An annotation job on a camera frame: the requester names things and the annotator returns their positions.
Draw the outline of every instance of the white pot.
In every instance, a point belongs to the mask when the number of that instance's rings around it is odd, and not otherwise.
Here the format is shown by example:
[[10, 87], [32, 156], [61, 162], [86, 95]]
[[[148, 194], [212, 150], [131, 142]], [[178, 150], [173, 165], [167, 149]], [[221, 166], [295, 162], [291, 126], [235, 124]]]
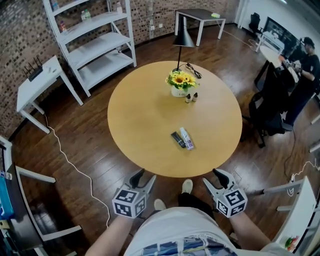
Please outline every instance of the white pot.
[[176, 87], [174, 87], [173, 85], [171, 85], [171, 94], [174, 97], [177, 97], [177, 98], [186, 97], [188, 95], [188, 93], [189, 93], [189, 89], [187, 91], [179, 90]]

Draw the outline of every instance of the hardwood floor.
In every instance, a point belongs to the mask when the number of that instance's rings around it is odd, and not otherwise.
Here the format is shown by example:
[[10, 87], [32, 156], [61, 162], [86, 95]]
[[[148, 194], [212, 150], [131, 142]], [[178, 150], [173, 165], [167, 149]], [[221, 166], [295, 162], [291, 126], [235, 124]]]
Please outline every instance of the hardwood floor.
[[[225, 30], [245, 42], [251, 39], [234, 25], [227, 25]], [[201, 66], [221, 78], [236, 96], [242, 114], [247, 115], [248, 103], [256, 92], [253, 81], [265, 59], [262, 54], [255, 53], [227, 33], [223, 33], [221, 40], [218, 40], [218, 32], [217, 26], [204, 28], [200, 47], [183, 48], [181, 60]], [[194, 41], [197, 33], [197, 30], [190, 32]], [[173, 40], [173, 36], [168, 36], [138, 47], [138, 67], [158, 61], [176, 60], [179, 48], [172, 45]], [[60, 138], [62, 150], [80, 171], [93, 179], [93, 194], [110, 207], [110, 222], [115, 218], [111, 199], [116, 188], [121, 186], [125, 175], [139, 169], [116, 146], [107, 118], [108, 102], [114, 88], [132, 70], [134, 68], [128, 68], [107, 78], [90, 91], [90, 98], [86, 98], [79, 88], [84, 100], [83, 106], [78, 105], [64, 86], [54, 91], [41, 104], [48, 116], [49, 125]], [[291, 198], [286, 193], [254, 194], [263, 188], [288, 182], [284, 170], [287, 159], [286, 172], [289, 176], [299, 172], [305, 161], [314, 161], [315, 156], [308, 150], [311, 144], [319, 140], [320, 122], [310, 125], [310, 121], [319, 111], [316, 101], [311, 100], [295, 123], [296, 138], [293, 132], [276, 134], [265, 139], [266, 147], [263, 149], [258, 147], [253, 137], [248, 138], [238, 144], [233, 155], [220, 167], [232, 173], [245, 189], [249, 198], [246, 213], [270, 239], [277, 234], [287, 216], [286, 213], [276, 212], [277, 206], [289, 205], [294, 197]], [[45, 122], [39, 113], [35, 117]], [[16, 165], [56, 178], [54, 185], [25, 177], [22, 180], [28, 201], [43, 232], [72, 225], [82, 227], [82, 232], [47, 242], [45, 245], [48, 253], [64, 255], [75, 250], [79, 255], [84, 255], [86, 249], [106, 229], [108, 219], [107, 209], [91, 198], [89, 179], [66, 162], [59, 152], [59, 144], [53, 132], [47, 135], [30, 122], [15, 137], [13, 150]], [[302, 179], [304, 175], [308, 176], [314, 194], [318, 195], [320, 175], [310, 165], [296, 179]], [[215, 181], [212, 173], [207, 173], [205, 177]], [[192, 193], [212, 204], [201, 177], [194, 177], [192, 180]], [[148, 209], [142, 216], [145, 218], [153, 211], [153, 200], [156, 198], [164, 200], [168, 207], [176, 206], [183, 181], [182, 178], [158, 176], [149, 198]], [[231, 225], [228, 219], [218, 214], [216, 219], [222, 230], [229, 234]], [[141, 223], [141, 219], [136, 219], [132, 235]]]

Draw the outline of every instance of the black cable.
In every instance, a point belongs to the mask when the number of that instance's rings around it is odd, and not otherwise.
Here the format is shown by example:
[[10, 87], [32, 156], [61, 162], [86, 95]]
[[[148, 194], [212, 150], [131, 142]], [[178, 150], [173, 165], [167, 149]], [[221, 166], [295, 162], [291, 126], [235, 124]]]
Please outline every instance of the black cable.
[[292, 131], [293, 131], [293, 137], [294, 137], [293, 147], [292, 147], [292, 150], [291, 150], [291, 154], [290, 154], [289, 157], [284, 161], [284, 164], [283, 164], [283, 165], [284, 165], [284, 175], [286, 176], [286, 178], [287, 178], [288, 180], [290, 180], [291, 177], [289, 177], [289, 176], [287, 175], [286, 164], [287, 164], [287, 161], [292, 157], [292, 155], [293, 155], [293, 153], [294, 153], [295, 145], [296, 145], [296, 133], [295, 133], [295, 130], [294, 130], [294, 129], [292, 129]]
[[199, 71], [196, 71], [196, 70], [194, 69], [194, 67], [193, 67], [190, 63], [181, 64], [178, 68], [182, 67], [183, 65], [185, 65], [185, 67], [186, 67], [188, 70], [192, 70], [196, 78], [198, 78], [198, 79], [201, 79], [201, 78], [202, 78], [202, 74], [201, 74]]

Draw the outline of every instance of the black shirt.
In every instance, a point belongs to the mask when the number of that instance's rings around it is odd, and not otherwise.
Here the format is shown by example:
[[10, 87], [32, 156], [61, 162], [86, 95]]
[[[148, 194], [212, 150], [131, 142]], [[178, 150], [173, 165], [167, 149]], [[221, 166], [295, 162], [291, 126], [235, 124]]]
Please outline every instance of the black shirt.
[[306, 90], [313, 92], [319, 87], [320, 79], [320, 61], [317, 55], [307, 55], [301, 61], [302, 70], [314, 75], [314, 80], [301, 76], [300, 83], [303, 84]]

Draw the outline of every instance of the white shelf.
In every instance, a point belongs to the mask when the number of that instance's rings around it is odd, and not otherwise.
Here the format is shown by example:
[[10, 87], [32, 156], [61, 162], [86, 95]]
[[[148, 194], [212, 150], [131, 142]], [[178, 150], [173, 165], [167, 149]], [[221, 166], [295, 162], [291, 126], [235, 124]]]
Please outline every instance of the white shelf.
[[91, 30], [94, 30], [105, 24], [124, 19], [126, 17], [126, 13], [117, 13], [114, 11], [105, 12], [103, 14], [94, 16], [91, 18], [91, 20], [82, 21], [73, 27], [67, 28], [68, 32], [66, 34], [60, 33], [59, 37], [61, 42], [67, 44]]
[[65, 6], [62, 6], [61, 8], [57, 9], [57, 10], [54, 10], [52, 13], [53, 13], [53, 16], [57, 16], [58, 14], [74, 7], [74, 6], [77, 6], [77, 5], [80, 5], [84, 2], [87, 2], [89, 0], [73, 0], [73, 2], [71, 3], [68, 3], [66, 4]]
[[132, 58], [113, 50], [81, 68], [79, 74], [85, 83], [86, 89], [89, 90], [103, 79], [133, 62]]
[[122, 34], [110, 32], [80, 46], [70, 52], [70, 59], [77, 69], [112, 49], [130, 42]]

